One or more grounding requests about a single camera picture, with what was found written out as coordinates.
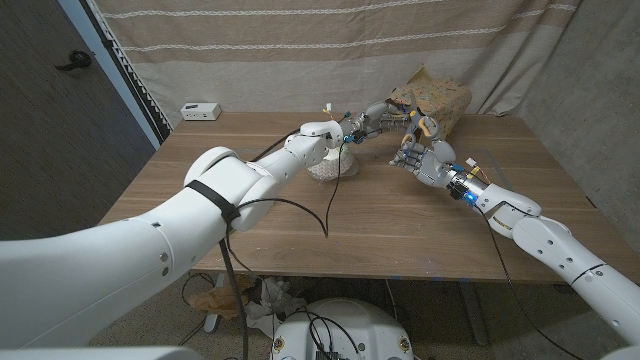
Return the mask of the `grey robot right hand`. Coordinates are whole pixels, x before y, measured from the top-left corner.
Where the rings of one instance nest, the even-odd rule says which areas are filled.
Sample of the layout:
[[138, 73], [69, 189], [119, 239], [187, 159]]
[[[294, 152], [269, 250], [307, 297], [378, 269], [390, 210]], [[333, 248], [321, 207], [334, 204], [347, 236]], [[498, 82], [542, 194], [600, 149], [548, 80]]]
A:
[[405, 142], [389, 164], [407, 170], [428, 186], [448, 189], [455, 200], [463, 199], [474, 205], [489, 184], [455, 160], [451, 145], [438, 140], [432, 146]]

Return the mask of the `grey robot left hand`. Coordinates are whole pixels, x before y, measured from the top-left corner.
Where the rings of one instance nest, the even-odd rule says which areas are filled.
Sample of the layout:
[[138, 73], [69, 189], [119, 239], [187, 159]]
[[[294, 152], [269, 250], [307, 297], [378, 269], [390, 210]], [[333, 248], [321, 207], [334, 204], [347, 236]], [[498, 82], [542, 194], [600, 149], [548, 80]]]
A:
[[409, 110], [390, 99], [370, 105], [349, 120], [349, 138], [359, 144], [387, 131], [406, 130], [410, 124]]

